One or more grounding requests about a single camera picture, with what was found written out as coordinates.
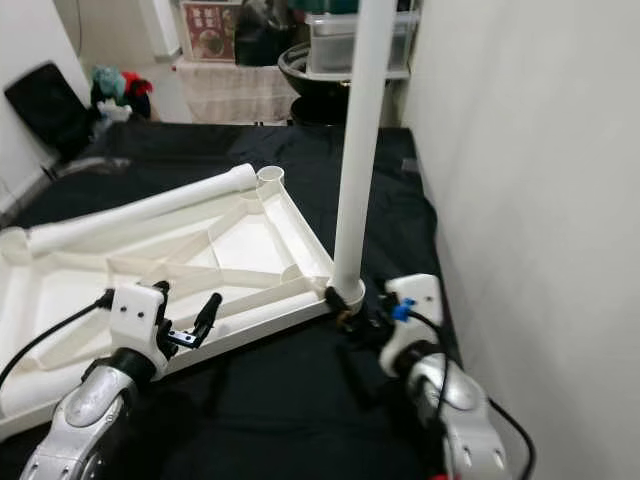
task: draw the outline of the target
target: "plastic storage box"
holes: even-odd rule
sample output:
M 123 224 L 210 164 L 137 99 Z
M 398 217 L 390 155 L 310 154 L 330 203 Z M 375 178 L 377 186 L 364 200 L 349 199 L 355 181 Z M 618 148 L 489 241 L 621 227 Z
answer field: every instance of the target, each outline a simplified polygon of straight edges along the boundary
M 396 14 L 389 71 L 406 71 L 411 39 L 418 20 L 417 12 Z M 311 30 L 307 73 L 350 74 L 358 15 L 307 15 L 305 21 Z

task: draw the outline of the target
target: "white tube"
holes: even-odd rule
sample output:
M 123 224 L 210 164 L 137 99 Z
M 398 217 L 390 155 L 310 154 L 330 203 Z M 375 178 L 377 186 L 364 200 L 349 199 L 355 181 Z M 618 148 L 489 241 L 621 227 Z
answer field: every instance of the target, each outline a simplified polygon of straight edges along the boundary
M 113 228 L 123 228 L 140 220 L 171 212 L 228 193 L 255 188 L 256 173 L 248 163 L 226 173 L 184 187 L 169 190 L 122 207 L 87 215 L 59 224 L 36 227 L 29 232 L 33 255 L 49 252 Z
M 330 281 L 355 308 L 364 297 L 362 244 L 395 13 L 392 0 L 360 2 Z

